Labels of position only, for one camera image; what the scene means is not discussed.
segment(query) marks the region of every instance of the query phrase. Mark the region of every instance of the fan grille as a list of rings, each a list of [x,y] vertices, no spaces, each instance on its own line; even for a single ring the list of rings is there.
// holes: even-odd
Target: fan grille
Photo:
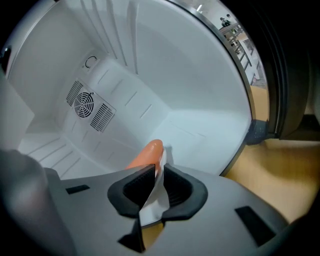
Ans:
[[[74,110],[81,118],[90,116],[94,110],[94,99],[92,98],[91,93],[80,93],[75,99]]]

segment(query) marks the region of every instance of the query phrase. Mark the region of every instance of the air vent panel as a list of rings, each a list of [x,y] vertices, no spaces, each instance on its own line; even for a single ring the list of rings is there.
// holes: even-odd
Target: air vent panel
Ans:
[[[74,102],[74,110],[76,114],[81,118],[87,118],[94,110],[94,99],[91,93],[80,93]]]
[[[116,110],[103,103],[94,118],[92,119],[90,125],[98,132],[103,132],[110,122],[111,118],[115,115]]]
[[[78,80],[76,80],[72,85],[68,95],[66,96],[66,102],[70,105],[70,107],[73,105],[82,87],[83,87],[83,84],[80,83]]]

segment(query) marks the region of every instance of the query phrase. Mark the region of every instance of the orange sausage-shaped object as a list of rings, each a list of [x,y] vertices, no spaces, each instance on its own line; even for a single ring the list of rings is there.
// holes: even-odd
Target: orange sausage-shaped object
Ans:
[[[160,139],[154,139],[142,149],[140,154],[126,167],[134,168],[142,165],[154,164],[156,170],[161,170],[160,160],[164,152],[164,145]]]

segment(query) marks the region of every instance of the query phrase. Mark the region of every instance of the fan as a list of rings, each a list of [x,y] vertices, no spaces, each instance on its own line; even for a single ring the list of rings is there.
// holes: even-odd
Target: fan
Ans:
[[[91,94],[92,93],[82,92],[74,101],[74,110],[81,118],[90,116],[94,109],[94,99]]]

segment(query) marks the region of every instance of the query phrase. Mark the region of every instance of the black rectangular slot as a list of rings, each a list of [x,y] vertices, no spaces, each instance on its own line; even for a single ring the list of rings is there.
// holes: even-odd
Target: black rectangular slot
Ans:
[[[88,190],[88,189],[90,189],[89,186],[80,185],[80,186],[69,187],[69,188],[66,188],[65,190],[67,191],[67,193],[69,195],[71,195],[71,194],[78,193],[78,192],[81,192],[81,191],[84,191],[84,190]]]
[[[248,229],[257,246],[262,246],[276,235],[251,207],[241,207],[235,209],[235,212]]]

